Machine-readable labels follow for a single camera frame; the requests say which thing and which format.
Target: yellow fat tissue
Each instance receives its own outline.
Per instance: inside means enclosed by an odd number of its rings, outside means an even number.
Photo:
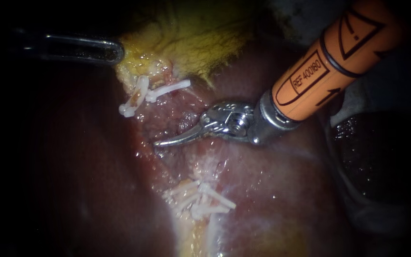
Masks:
[[[140,75],[148,76],[152,89],[195,75],[213,87],[211,71],[252,38],[257,2],[165,0],[138,6],[131,22],[140,26],[120,38],[125,58],[115,66],[125,91],[134,93]]]

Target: arrow symbol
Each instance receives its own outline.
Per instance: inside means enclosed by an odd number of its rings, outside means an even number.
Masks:
[[[319,101],[317,104],[315,104],[315,106],[320,106],[320,105],[321,105],[322,103],[324,103],[328,98],[332,97],[333,94],[338,93],[339,91],[340,91],[340,88],[328,90],[329,95],[327,95],[325,98],[321,99],[321,101]]]

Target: warning triangle symbol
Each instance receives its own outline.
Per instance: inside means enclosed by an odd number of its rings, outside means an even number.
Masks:
[[[347,60],[385,25],[349,9],[340,18],[339,47],[343,60]]]

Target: metal instrument jaw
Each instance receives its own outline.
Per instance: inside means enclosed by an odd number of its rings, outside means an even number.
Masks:
[[[247,130],[253,124],[253,106],[227,101],[212,106],[199,118],[199,123],[176,137],[157,141],[154,146],[178,146],[203,137],[249,142]]]

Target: black band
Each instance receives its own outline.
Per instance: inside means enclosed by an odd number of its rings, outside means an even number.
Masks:
[[[324,42],[324,30],[323,32],[321,32],[321,36],[320,36],[320,46],[321,46],[321,50],[323,51],[324,56],[326,57],[326,59],[329,61],[329,63],[336,69],[338,70],[340,73],[342,73],[345,76],[348,76],[350,78],[359,78],[362,75],[358,74],[358,73],[354,73],[351,72],[349,70],[344,69],[342,66],[340,66],[340,64],[338,64],[334,58],[330,55],[330,53],[328,52],[328,50],[326,49],[326,43]]]

